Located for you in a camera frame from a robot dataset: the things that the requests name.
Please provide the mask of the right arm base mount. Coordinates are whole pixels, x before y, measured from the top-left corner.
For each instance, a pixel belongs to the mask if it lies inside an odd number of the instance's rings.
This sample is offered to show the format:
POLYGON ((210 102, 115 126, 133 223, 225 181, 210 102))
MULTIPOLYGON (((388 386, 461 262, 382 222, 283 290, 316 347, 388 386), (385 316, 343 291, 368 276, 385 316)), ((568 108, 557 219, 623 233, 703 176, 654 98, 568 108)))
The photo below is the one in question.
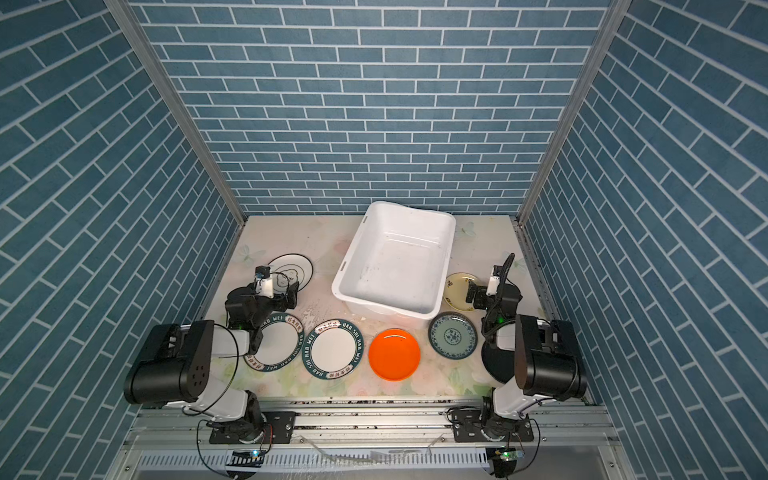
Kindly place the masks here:
POLYGON ((454 440, 458 443, 531 442, 534 432, 524 420, 499 417, 478 407, 455 406, 445 411, 454 440))

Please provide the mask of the yellow plate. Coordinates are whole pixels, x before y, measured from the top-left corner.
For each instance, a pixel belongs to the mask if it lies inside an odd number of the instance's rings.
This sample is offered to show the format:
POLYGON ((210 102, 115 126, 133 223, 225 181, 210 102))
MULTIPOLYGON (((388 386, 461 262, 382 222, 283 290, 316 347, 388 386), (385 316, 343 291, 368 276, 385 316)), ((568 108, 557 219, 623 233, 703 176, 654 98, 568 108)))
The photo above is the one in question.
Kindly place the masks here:
POLYGON ((469 293, 471 285, 477 285, 478 278, 470 273, 456 272, 446 279, 444 301, 454 310, 470 312, 474 310, 473 296, 469 293))

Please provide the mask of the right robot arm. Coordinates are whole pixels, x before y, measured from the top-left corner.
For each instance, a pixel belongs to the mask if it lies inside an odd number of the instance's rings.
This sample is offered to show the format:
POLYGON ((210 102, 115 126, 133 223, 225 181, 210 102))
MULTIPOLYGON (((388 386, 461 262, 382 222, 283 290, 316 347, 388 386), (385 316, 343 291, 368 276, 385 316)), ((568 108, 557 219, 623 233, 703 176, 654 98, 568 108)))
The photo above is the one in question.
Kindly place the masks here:
POLYGON ((485 312, 481 321, 483 364, 503 385, 483 399, 486 425, 522 421, 547 402, 586 393, 588 376, 573 326, 519 314, 522 294, 511 283, 481 286, 471 281, 466 302, 485 312))

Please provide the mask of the blue-green patterned plate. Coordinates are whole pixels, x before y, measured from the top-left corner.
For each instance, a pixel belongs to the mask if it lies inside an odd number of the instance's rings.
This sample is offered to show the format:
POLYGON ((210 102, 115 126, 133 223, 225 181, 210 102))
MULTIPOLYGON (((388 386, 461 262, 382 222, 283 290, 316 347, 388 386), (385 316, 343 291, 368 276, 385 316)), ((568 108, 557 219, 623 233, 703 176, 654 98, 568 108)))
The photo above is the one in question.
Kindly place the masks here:
POLYGON ((450 360, 469 357, 478 345, 475 326, 457 312, 438 314, 429 324, 428 339, 439 355, 450 360))

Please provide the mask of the black plate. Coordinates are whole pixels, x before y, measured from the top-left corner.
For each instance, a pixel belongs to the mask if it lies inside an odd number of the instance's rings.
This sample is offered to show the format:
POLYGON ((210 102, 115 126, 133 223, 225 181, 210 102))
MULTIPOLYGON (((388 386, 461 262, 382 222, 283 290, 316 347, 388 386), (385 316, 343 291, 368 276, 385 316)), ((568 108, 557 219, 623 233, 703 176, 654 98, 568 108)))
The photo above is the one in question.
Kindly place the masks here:
POLYGON ((481 350, 482 363, 491 377, 506 384, 515 375, 515 352, 503 350, 489 343, 484 343, 481 350))

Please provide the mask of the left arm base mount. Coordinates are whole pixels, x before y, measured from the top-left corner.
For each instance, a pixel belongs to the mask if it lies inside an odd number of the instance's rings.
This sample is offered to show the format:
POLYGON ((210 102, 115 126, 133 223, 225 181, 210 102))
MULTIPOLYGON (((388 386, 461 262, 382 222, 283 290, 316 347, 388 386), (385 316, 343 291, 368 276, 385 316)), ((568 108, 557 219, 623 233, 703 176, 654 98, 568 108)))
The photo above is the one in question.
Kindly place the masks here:
POLYGON ((209 421, 213 445, 275 445, 288 444, 293 435, 296 413, 291 411, 262 412, 254 421, 242 418, 230 422, 209 421))

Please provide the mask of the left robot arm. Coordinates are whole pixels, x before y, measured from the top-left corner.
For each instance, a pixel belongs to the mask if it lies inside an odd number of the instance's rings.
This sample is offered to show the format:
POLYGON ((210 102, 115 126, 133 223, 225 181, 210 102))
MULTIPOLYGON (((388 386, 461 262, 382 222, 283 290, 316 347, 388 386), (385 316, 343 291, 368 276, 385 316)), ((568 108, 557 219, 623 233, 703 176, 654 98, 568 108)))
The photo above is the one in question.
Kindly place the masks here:
POLYGON ((300 283, 290 282, 282 293, 272 283, 263 278, 232 290, 225 302, 225 325, 201 320, 189 326, 153 327, 125 378, 126 401, 173 404, 187 415, 206 415, 220 424, 262 424, 256 396, 213 378, 210 367, 214 358, 238 360, 256 354, 269 316, 296 307, 300 283))

